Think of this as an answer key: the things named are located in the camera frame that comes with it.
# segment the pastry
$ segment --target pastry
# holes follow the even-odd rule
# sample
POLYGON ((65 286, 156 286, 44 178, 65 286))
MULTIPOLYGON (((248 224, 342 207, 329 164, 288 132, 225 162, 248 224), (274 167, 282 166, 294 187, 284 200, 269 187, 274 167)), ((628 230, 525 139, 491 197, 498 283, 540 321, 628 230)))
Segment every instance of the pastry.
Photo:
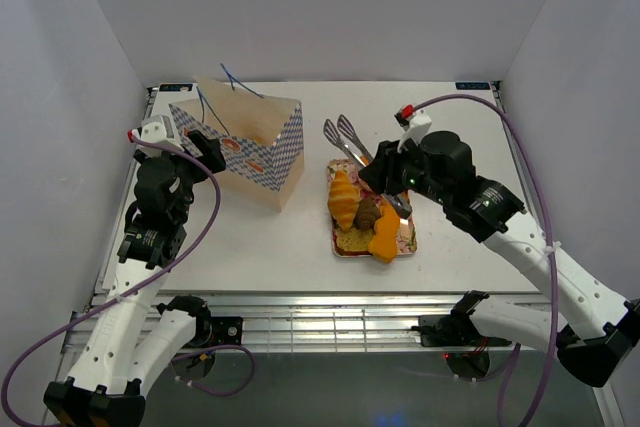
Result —
POLYGON ((388 264, 398 255, 396 233, 400 227, 400 217, 386 201, 380 206, 382 216, 374 226, 375 235, 369 242, 368 250, 376 259, 388 264))
POLYGON ((345 232, 353 225, 359 203, 360 192, 351 184, 347 174, 336 172, 329 189, 329 212, 345 232))
POLYGON ((360 201, 354 224, 359 230, 370 230, 379 218, 380 210, 376 206, 376 201, 371 197, 365 197, 360 201))

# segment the metal tongs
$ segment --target metal tongs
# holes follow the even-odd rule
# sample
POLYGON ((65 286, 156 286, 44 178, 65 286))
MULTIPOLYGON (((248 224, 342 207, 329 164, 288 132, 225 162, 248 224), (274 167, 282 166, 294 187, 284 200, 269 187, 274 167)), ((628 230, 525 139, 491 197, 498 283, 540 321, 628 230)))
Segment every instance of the metal tongs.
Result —
MULTIPOLYGON (((356 164, 356 169, 360 170, 367 165, 367 163, 371 163, 373 161, 373 156, 371 152, 365 147, 362 143, 358 134, 356 133, 356 129, 353 128, 353 124, 347 119, 344 115, 340 114, 338 117, 338 127, 331 122, 329 119, 324 121, 324 127, 322 129, 324 136, 327 140, 339 148, 342 152, 345 153, 349 159, 351 159, 354 164, 356 164), (347 144, 344 139, 340 136, 340 134, 344 135, 349 142, 351 142, 355 147, 357 147, 362 156, 367 160, 365 163, 358 154, 356 154, 349 144, 347 144)), ((396 213, 403 219, 409 218, 411 215, 411 206, 409 203, 399 195, 388 195, 382 194, 387 202, 391 204, 396 213)))

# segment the bread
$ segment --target bread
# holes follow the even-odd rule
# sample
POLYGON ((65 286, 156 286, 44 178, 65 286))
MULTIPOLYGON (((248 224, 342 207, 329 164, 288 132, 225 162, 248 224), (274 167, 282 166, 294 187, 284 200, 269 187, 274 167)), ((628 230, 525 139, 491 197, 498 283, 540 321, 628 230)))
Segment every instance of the bread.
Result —
POLYGON ((360 203, 360 191, 343 171, 336 172, 329 189, 329 212, 345 232, 351 229, 360 203))
POLYGON ((371 197, 365 197, 360 201, 353 223, 359 230, 371 230, 379 218, 380 209, 376 207, 376 201, 371 197))
POLYGON ((349 232, 336 231, 336 253, 338 255, 367 255, 367 246, 373 238, 373 229, 351 229, 349 232))

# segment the white table surface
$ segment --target white table surface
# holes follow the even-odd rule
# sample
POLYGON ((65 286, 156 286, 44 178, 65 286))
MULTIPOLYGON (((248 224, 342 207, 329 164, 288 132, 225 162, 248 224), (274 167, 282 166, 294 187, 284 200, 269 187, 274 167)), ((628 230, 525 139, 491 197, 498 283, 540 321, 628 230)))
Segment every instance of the white table surface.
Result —
MULTIPOLYGON (((402 130, 393 114, 403 105, 456 92, 451 82, 273 82, 249 83, 268 95, 302 101, 305 173, 282 213, 273 212, 233 192, 222 192, 219 216, 202 244, 167 279, 164 291, 266 293, 449 293, 536 292, 506 261, 454 228, 442 209, 411 195, 418 250, 383 265, 372 258, 341 259, 330 241, 327 162, 344 155, 322 134, 326 118, 344 113, 361 139, 376 151, 378 142, 397 139, 402 130)), ((493 102, 490 91, 474 93, 493 102)), ((196 97, 192 92, 159 92, 153 114, 168 114, 168 103, 196 97)), ((447 101, 429 108, 433 130, 451 130, 473 151, 477 171, 505 184, 524 198, 505 132, 498 116, 470 101, 447 101)), ((209 218, 214 190, 209 182, 195 188, 186 224, 192 241, 209 218)), ((126 205, 133 201, 131 186, 126 205)), ((106 274, 113 282, 118 225, 106 274)))

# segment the food tray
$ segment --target food tray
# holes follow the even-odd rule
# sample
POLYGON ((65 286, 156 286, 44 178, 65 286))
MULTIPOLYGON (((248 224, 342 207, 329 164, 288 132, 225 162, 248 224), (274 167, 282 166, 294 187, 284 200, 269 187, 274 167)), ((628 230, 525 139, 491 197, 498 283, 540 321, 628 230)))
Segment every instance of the food tray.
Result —
MULTIPOLYGON (((382 197, 376 193, 374 193, 369 186, 360 180, 358 177, 358 170, 356 169, 355 164, 348 159, 336 159, 329 162, 327 165, 327 183, 329 186, 333 181, 333 178, 337 171, 342 170, 347 174, 347 177, 351 181, 351 183, 360 189, 360 196, 362 198, 372 197, 376 205, 380 207, 382 202, 382 197)), ((403 194, 409 201, 408 193, 403 194)), ((369 257, 371 254, 368 252, 358 252, 358 253, 345 253, 341 252, 337 245, 338 234, 341 231, 340 227, 338 227, 337 222, 329 216, 331 219, 331 245, 333 249, 333 253, 338 257, 369 257)), ((418 249, 418 244, 416 242, 416 229, 415 224, 413 222, 413 215, 411 215, 407 220, 400 219, 400 227, 398 228, 398 233, 396 234, 396 244, 398 246, 398 255, 411 255, 416 252, 418 249)))

